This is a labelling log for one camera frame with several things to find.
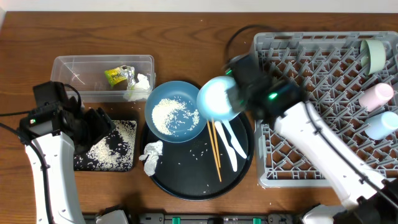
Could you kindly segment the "pink cup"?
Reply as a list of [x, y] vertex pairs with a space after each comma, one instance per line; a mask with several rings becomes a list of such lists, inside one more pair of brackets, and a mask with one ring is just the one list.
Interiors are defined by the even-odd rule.
[[387, 83], [378, 83], [364, 92], [359, 98], [359, 105], [372, 112], [385, 105], [394, 96], [394, 89]]

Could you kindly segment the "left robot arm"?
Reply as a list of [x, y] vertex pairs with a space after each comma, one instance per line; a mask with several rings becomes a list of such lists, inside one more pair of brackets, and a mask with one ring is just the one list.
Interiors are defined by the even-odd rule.
[[84, 111], [79, 95], [49, 81], [33, 87], [37, 107], [17, 131], [34, 176], [37, 223], [84, 223], [73, 158], [88, 152], [115, 129], [102, 108]]

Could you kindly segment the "white tissue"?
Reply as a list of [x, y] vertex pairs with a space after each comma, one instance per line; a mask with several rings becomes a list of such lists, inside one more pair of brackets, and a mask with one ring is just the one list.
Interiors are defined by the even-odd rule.
[[147, 75], [138, 73], [138, 82], [127, 83], [123, 98], [126, 101], [146, 101], [151, 93], [150, 79]]

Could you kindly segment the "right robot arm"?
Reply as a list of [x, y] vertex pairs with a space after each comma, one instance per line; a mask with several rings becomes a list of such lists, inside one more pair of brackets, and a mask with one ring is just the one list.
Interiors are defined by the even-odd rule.
[[360, 159], [324, 122], [303, 87], [275, 82], [250, 55], [226, 63], [236, 84], [228, 93], [235, 111], [249, 110], [293, 144], [315, 166], [341, 205], [317, 205], [299, 223], [397, 223], [397, 181], [386, 180]]

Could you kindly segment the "white small cup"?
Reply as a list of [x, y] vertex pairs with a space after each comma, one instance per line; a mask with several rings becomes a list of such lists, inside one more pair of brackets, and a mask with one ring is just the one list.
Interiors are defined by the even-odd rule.
[[397, 129], [397, 114], [386, 111], [368, 118], [365, 123], [369, 125], [365, 129], [368, 137], [382, 140]]

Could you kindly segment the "silver white napkin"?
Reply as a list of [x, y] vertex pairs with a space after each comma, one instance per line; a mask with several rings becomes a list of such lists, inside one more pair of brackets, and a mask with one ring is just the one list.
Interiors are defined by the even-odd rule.
[[148, 143], [144, 148], [143, 155], [139, 156], [144, 161], [144, 172], [150, 177], [155, 174], [159, 157], [163, 155], [163, 142], [161, 140]]

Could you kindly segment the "wooden chopstick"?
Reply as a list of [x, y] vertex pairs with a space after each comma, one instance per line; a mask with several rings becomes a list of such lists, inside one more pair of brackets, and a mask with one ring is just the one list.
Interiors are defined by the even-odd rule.
[[214, 157], [214, 160], [215, 160], [215, 166], [216, 166], [216, 171], [217, 171], [217, 174], [218, 174], [218, 178], [219, 178], [219, 181], [222, 182], [221, 172], [220, 172], [220, 168], [218, 167], [218, 162], [217, 162], [217, 158], [216, 158], [216, 150], [215, 150], [215, 142], [214, 142], [214, 137], [213, 137], [213, 131], [212, 131], [212, 127], [211, 127], [209, 121], [206, 122], [206, 127], [208, 129], [208, 134], [209, 134], [209, 137], [210, 137], [211, 148], [212, 148], [212, 151], [213, 151], [213, 157]]
[[216, 128], [215, 128], [215, 121], [213, 118], [211, 119], [211, 123], [212, 123], [212, 128], [213, 128], [213, 137], [214, 137], [214, 142], [215, 142], [216, 158], [217, 158], [217, 162], [218, 162], [218, 167], [221, 168], [220, 154], [219, 154], [219, 149], [218, 149], [218, 139], [217, 139], [217, 133], [216, 133]]

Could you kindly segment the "dark blue plate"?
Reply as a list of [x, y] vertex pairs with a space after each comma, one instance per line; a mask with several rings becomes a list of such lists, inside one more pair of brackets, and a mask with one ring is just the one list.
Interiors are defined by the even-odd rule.
[[199, 89], [189, 82], [170, 81], [156, 87], [145, 105], [149, 129], [161, 140], [180, 143], [198, 136], [206, 119], [197, 107]]

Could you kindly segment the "light blue saucer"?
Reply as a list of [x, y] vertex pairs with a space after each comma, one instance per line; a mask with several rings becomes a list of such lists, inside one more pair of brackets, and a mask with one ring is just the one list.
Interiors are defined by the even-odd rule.
[[239, 113], [233, 111], [227, 90], [235, 85], [235, 80], [229, 76], [218, 76], [209, 80], [198, 92], [199, 113], [207, 120], [230, 121], [234, 119]]

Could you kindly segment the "mint green bowl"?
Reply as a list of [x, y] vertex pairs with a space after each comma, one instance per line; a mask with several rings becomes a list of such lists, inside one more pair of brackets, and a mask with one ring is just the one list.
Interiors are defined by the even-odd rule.
[[365, 53], [361, 59], [361, 66], [366, 75], [383, 70], [386, 63], [386, 50], [380, 40], [363, 40], [360, 46], [360, 53]]

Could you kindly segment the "yellow green snack wrapper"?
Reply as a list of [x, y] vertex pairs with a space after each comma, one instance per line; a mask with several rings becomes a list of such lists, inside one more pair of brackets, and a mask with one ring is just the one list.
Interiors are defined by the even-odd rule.
[[123, 81], [127, 81], [127, 86], [129, 88], [136, 84], [135, 69], [132, 66], [122, 65], [117, 68], [106, 70], [104, 74], [112, 87]]

